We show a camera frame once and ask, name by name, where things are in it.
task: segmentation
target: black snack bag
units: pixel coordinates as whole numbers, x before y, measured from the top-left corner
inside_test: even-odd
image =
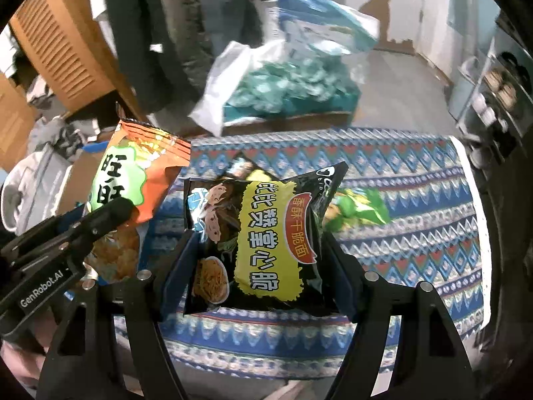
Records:
[[[322,218],[348,166],[283,181],[187,179],[187,228],[202,233],[185,314],[246,310],[337,312],[324,284]]]

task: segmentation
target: tiled floor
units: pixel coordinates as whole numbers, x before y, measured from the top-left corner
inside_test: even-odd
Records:
[[[459,135],[444,98],[446,84],[419,57],[372,51],[367,62],[355,126]]]

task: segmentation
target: person's hand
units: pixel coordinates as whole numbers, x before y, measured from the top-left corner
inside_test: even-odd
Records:
[[[43,346],[45,352],[50,347],[56,328],[57,325],[51,311],[47,311],[35,321],[35,338]],[[18,380],[26,382],[28,379],[39,379],[44,364],[44,355],[27,352],[4,341],[0,349],[0,356]]]

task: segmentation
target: orange snack bag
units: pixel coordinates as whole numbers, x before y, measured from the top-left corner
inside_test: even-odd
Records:
[[[86,262],[106,282],[135,275],[147,224],[190,161],[191,145],[146,123],[121,120],[94,177],[86,210],[116,197],[135,205],[128,222],[98,240]]]

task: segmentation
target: patterned tablecloth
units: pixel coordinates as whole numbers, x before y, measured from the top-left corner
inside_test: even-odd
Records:
[[[362,128],[206,138],[193,142],[182,177],[216,177],[239,151],[280,178],[347,162],[343,186],[378,188],[393,221],[339,233],[344,250],[390,282],[433,283],[461,337],[488,322],[486,220],[457,140]],[[178,179],[150,224],[145,240],[150,264],[178,242],[182,214]],[[124,333],[123,319],[116,324]],[[180,362],[208,372],[284,379],[334,376],[354,327],[342,316],[229,308],[191,316],[178,312],[161,324],[170,354]],[[394,365],[399,327],[399,318],[392,317],[382,372]]]

